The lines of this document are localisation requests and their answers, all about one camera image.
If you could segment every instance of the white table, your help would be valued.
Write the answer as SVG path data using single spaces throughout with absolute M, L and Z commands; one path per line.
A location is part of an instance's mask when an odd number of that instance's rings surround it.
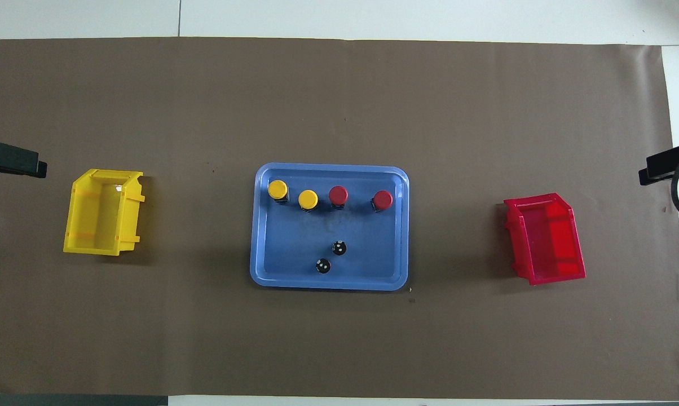
M 679 144 L 679 0 L 0 0 L 1 39 L 169 36 L 660 45 L 673 143 Z M 259 402 L 252 396 L 170 398 L 172 405 Z M 263 398 L 261 402 L 435 406 L 597 401 Z

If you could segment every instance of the yellow button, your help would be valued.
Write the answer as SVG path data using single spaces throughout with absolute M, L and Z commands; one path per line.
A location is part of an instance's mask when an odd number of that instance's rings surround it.
M 299 205 L 304 210 L 312 210 L 317 206 L 318 202 L 317 193 L 314 193 L 312 190 L 305 190 L 304 192 L 299 193 Z
M 267 187 L 267 192 L 270 193 L 270 197 L 274 198 L 274 200 L 284 198 L 288 192 L 287 183 L 282 182 L 282 180 L 273 180 L 269 187 Z

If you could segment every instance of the red cap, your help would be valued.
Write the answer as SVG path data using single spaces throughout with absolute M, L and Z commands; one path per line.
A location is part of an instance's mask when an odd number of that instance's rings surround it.
M 392 205 L 392 194 L 386 190 L 380 190 L 375 193 L 372 204 L 377 210 L 387 210 Z
M 347 189 L 344 187 L 333 187 L 332 190 L 329 191 L 329 201 L 334 206 L 344 205 L 344 203 L 347 203 L 347 198 L 349 196 L 350 194 L 347 193 Z

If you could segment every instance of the yellow bin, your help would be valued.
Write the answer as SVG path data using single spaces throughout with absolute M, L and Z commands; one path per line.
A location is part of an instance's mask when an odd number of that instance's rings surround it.
M 139 177 L 131 170 L 90 169 L 71 189 L 64 252 L 119 255 L 133 251 L 139 203 Z

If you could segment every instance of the black mount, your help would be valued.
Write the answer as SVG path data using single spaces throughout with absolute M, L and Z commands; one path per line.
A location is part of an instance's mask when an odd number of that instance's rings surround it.
M 46 177 L 46 162 L 38 160 L 38 152 L 0 142 L 0 173 Z
M 646 186 L 661 182 L 661 180 L 671 179 L 670 196 L 673 200 L 673 205 L 679 211 L 679 147 L 647 157 L 646 164 L 648 167 L 638 172 L 641 185 Z

